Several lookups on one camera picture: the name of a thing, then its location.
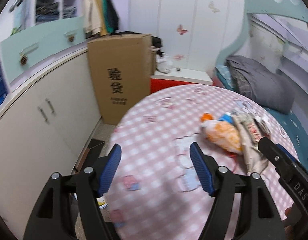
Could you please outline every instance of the blue gripper pad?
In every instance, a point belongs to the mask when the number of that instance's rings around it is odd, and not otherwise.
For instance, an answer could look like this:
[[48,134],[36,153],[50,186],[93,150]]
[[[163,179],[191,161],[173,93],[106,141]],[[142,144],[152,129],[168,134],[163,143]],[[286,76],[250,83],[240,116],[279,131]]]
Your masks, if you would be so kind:
[[289,157],[293,162],[298,163],[298,161],[295,159],[295,157],[294,157],[293,155],[291,155],[291,154],[289,153],[289,151],[286,150],[282,145],[280,145],[280,144],[278,143],[278,144],[276,144],[276,146],[277,146],[278,148],[280,148],[280,149],[287,155],[287,157]]
[[200,154],[200,149],[198,149],[197,143],[191,144],[190,157],[203,190],[210,196],[214,196],[215,188],[213,186],[213,176]]
[[121,147],[118,144],[115,144],[108,155],[108,161],[99,177],[98,193],[100,197],[108,192],[120,161]]

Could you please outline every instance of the tablecloth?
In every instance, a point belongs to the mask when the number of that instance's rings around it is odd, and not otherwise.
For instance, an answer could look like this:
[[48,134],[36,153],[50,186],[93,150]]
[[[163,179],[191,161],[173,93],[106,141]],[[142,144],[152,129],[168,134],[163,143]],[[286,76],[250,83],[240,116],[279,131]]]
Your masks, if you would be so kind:
[[[246,174],[241,156],[230,157],[205,139],[200,117],[215,119],[237,109],[263,117],[274,143],[280,143],[297,158],[291,140],[281,125],[262,107],[235,92],[206,85],[183,85],[158,91],[131,108],[116,127],[110,148],[122,148],[121,163],[107,193],[111,220],[123,240],[198,239],[214,199],[201,188],[190,160],[194,141],[219,166]],[[278,183],[270,163],[261,174],[281,218],[293,203]],[[235,195],[231,222],[225,239],[234,235],[240,194]]]

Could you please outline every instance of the teal bed sheet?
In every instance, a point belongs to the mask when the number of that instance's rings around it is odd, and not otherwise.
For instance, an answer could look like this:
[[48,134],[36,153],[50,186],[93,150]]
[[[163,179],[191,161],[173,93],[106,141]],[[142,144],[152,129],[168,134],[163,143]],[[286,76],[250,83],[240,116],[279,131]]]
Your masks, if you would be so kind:
[[[234,91],[227,84],[227,80],[220,74],[217,69],[215,69],[215,75],[226,89]],[[284,128],[294,145],[298,159],[308,171],[308,135],[301,122],[298,120],[293,111],[291,111],[289,114],[282,114],[267,107],[263,108],[269,112]]]

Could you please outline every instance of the floor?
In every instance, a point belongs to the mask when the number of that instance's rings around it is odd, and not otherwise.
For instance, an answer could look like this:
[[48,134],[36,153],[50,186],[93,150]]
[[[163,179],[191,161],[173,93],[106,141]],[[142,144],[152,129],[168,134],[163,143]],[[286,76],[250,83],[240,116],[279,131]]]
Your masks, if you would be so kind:
[[[110,140],[111,134],[114,131],[114,129],[115,129],[114,125],[104,124],[101,120],[99,127],[95,131],[93,138],[101,140],[101,141],[105,141],[105,145],[104,145],[104,147],[103,147],[103,149],[100,153],[100,157],[106,156],[109,153],[108,144],[109,144],[109,140]],[[109,216],[108,207],[101,209],[101,212],[102,212],[102,215],[103,215],[105,222],[109,222],[110,216]],[[76,221],[76,224],[75,224],[75,231],[76,231],[77,239],[86,240],[84,230],[83,230],[83,226],[81,224],[81,218],[80,218],[79,215],[78,215],[78,218],[77,218],[77,221]]]

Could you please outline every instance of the gray blanket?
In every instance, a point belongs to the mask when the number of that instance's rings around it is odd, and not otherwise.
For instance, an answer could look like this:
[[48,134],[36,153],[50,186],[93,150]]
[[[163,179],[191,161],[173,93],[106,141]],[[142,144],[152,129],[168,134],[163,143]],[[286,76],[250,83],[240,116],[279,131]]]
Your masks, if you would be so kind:
[[260,106],[284,114],[290,112],[295,92],[286,78],[270,72],[256,60],[243,56],[229,56],[227,66],[241,95]]

